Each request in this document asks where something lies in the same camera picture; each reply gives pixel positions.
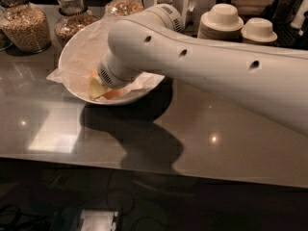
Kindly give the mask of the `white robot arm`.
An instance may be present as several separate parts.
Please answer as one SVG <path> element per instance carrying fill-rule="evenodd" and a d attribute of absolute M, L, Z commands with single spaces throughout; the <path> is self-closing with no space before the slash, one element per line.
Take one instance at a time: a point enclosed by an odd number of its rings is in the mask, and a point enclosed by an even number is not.
<path fill-rule="evenodd" d="M 180 13 L 152 6 L 118 19 L 97 66 L 112 89 L 144 72 L 177 79 L 308 133 L 308 53 L 305 50 L 191 38 Z"/>

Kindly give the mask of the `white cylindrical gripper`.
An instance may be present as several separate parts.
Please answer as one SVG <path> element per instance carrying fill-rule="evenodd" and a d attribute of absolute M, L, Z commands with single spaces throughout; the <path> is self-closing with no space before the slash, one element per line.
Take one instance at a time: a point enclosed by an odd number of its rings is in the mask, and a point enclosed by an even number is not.
<path fill-rule="evenodd" d="M 97 71 L 103 84 L 97 78 L 90 80 L 88 93 L 91 99 L 99 98 L 109 88 L 124 88 L 141 75 L 140 71 L 127 67 L 110 50 L 103 55 L 97 66 Z"/>

